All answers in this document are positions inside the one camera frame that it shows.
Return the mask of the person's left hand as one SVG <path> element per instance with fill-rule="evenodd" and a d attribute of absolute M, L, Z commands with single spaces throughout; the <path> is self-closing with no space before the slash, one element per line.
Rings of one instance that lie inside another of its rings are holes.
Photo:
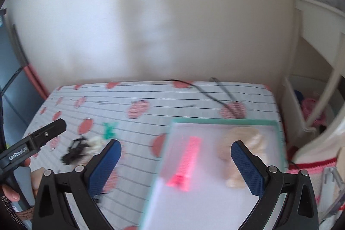
<path fill-rule="evenodd" d="M 41 167 L 32 172 L 29 167 L 30 163 L 31 160 L 28 158 L 15 170 L 14 174 L 18 188 L 14 190 L 6 184 L 1 184 L 1 191 L 11 202 L 19 202 L 26 199 L 30 205 L 35 203 L 39 185 L 46 169 Z"/>

